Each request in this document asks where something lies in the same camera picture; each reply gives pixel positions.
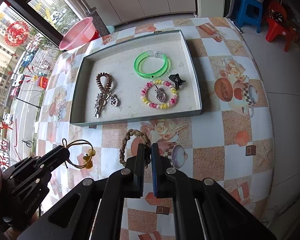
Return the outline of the left hand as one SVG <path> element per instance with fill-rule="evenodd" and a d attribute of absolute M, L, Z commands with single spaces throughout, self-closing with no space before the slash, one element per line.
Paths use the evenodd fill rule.
<path fill-rule="evenodd" d="M 14 227 L 10 227 L 8 228 L 4 233 L 3 233 L 3 236 L 5 237 L 5 239 L 9 239 L 9 240 L 16 240 L 20 235 L 21 233 L 26 229 L 28 228 L 29 226 L 31 226 L 35 221 L 38 220 L 38 214 L 35 213 L 31 220 L 28 222 L 28 224 L 26 225 L 26 227 L 24 229 L 16 229 Z"/>

